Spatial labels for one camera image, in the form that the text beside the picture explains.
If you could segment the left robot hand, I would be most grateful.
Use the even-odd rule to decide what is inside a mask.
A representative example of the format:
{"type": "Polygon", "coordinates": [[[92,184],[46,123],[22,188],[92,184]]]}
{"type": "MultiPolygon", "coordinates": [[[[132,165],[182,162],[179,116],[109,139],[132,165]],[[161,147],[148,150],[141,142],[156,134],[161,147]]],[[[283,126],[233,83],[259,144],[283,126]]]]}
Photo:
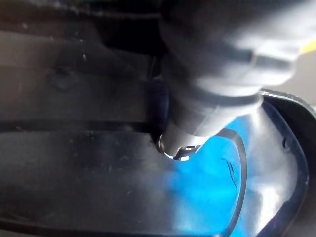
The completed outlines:
{"type": "Polygon", "coordinates": [[[158,145],[184,160],[262,103],[316,36],[313,0],[165,0],[159,32],[169,120],[158,145]]]}

